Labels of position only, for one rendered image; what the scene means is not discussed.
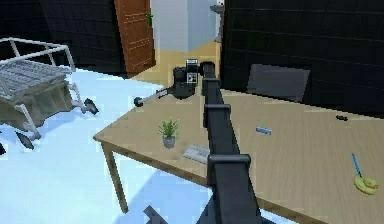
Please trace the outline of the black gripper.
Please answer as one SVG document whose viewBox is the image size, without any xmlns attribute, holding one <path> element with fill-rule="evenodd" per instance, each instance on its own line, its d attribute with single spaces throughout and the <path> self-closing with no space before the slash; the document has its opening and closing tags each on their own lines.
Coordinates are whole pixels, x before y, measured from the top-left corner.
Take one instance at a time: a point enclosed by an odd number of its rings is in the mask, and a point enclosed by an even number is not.
<svg viewBox="0 0 384 224">
<path fill-rule="evenodd" d="M 174 77 L 174 92 L 173 88 L 165 88 L 157 90 L 154 94 L 148 97 L 136 97 L 134 99 L 134 105 L 136 107 L 142 107 L 147 101 L 155 98 L 161 98 L 173 92 L 173 96 L 177 99 L 183 100 L 195 94 L 195 85 L 187 82 L 187 71 L 185 67 L 175 67 L 173 69 Z"/>
</svg>

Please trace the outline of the green houseplant in grey pot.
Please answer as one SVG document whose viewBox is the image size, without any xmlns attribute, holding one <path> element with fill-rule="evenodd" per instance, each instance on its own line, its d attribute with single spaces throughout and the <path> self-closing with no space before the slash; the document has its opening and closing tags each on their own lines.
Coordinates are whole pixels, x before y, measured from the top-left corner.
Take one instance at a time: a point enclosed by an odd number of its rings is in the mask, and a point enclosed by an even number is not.
<svg viewBox="0 0 384 224">
<path fill-rule="evenodd" d="M 178 135 L 179 124 L 177 120 L 170 117 L 168 120 L 163 120 L 159 125 L 159 133 L 162 136 L 163 145 L 167 149 L 175 146 L 176 136 Z"/>
</svg>

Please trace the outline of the brown wooden room door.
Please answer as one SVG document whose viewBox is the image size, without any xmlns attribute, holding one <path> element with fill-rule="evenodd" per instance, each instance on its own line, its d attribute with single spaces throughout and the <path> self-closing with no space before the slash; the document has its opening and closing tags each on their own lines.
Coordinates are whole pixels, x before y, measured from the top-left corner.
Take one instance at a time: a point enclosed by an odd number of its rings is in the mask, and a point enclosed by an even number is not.
<svg viewBox="0 0 384 224">
<path fill-rule="evenodd" d="M 156 65 L 150 0 L 114 0 L 128 78 Z"/>
</svg>

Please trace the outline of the light wooden table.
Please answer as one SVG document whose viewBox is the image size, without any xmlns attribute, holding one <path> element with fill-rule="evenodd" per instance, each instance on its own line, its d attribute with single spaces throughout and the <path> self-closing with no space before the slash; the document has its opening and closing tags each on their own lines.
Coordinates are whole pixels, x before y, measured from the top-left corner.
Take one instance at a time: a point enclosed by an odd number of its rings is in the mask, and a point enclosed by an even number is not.
<svg viewBox="0 0 384 224">
<path fill-rule="evenodd" d="M 259 205 L 299 224 L 384 224 L 384 119 L 226 91 L 239 148 L 252 157 L 251 180 Z M 204 164 L 183 156 L 191 144 L 205 146 L 204 99 L 171 96 L 134 108 L 95 135 L 108 168 L 117 172 L 121 154 L 199 185 Z M 337 120 L 336 115 L 348 117 Z M 159 133 L 163 120 L 178 121 L 175 146 Z M 261 126 L 271 135 L 256 132 Z M 378 184 L 374 195 L 354 186 L 358 176 Z"/>
</svg>

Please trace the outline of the dark grey laptop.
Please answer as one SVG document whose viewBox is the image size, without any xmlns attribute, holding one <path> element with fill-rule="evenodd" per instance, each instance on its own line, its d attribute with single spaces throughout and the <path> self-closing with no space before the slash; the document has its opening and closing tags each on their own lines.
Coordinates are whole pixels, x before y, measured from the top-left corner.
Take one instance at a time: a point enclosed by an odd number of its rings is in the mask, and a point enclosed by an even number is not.
<svg viewBox="0 0 384 224">
<path fill-rule="evenodd" d="M 309 70 L 253 64 L 247 92 L 300 102 L 304 96 L 309 74 Z"/>
</svg>

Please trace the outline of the blue pen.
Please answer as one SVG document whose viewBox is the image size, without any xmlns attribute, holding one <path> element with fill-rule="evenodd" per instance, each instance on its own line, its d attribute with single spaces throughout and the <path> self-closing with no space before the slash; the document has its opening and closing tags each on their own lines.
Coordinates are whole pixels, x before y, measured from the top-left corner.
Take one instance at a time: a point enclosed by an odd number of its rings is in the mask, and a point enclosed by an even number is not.
<svg viewBox="0 0 384 224">
<path fill-rule="evenodd" d="M 354 167 L 355 167 L 355 170 L 356 170 L 358 176 L 362 178 L 360 166 L 359 166 L 357 157 L 356 157 L 356 155 L 354 153 L 352 153 L 352 160 L 353 160 L 353 164 L 354 164 Z"/>
</svg>

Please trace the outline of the yellow rubber duck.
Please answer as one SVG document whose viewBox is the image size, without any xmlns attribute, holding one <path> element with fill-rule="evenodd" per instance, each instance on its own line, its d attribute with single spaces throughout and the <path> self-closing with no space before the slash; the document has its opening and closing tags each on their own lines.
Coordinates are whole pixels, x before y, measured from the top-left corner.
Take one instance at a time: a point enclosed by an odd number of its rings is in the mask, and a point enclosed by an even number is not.
<svg viewBox="0 0 384 224">
<path fill-rule="evenodd" d="M 374 195 L 377 192 L 378 184 L 375 179 L 371 177 L 354 177 L 354 186 L 367 195 Z"/>
</svg>

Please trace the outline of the white metal frame chair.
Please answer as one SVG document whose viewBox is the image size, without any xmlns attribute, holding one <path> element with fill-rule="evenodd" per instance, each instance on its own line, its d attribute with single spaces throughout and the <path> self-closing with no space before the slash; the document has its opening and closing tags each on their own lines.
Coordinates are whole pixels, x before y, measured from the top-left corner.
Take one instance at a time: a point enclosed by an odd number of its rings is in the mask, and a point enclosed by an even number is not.
<svg viewBox="0 0 384 224">
<path fill-rule="evenodd" d="M 82 99 L 77 85 L 66 80 L 76 71 L 68 46 L 15 37 L 0 42 L 14 53 L 0 60 L 0 125 L 13 127 L 25 148 L 34 148 L 41 138 L 38 128 L 57 113 L 76 107 L 98 113 L 94 102 Z"/>
</svg>

